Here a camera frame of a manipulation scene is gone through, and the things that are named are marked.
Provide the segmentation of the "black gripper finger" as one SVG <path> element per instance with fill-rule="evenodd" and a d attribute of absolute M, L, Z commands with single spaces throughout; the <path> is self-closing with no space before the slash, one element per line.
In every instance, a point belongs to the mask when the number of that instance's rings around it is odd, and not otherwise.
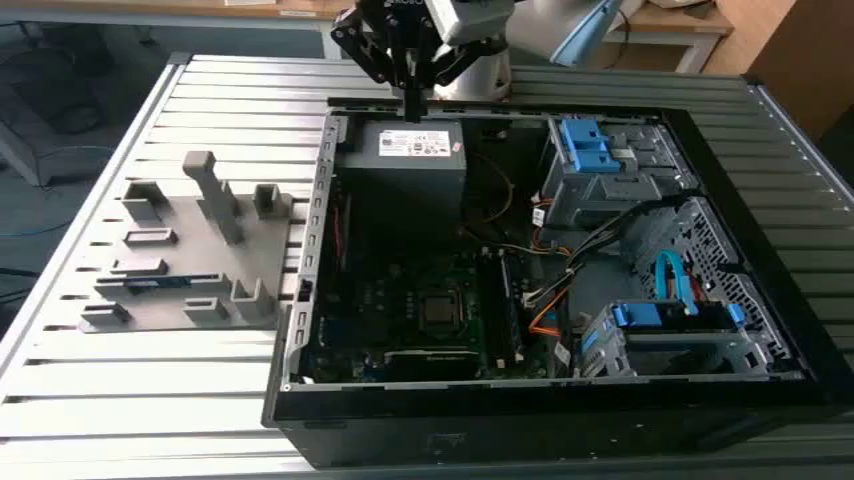
<path fill-rule="evenodd" d="M 401 27 L 390 9 L 347 9 L 333 22 L 330 36 L 369 77 L 402 92 L 403 118 L 413 123 L 414 79 Z"/>
<path fill-rule="evenodd" d="M 498 54 L 508 48 L 505 37 L 489 37 L 456 46 L 437 56 L 441 42 L 423 37 L 415 48 L 414 74 L 411 75 L 411 122 L 419 123 L 426 114 L 425 93 L 437 85 L 447 86 L 472 67 L 477 60 Z"/>

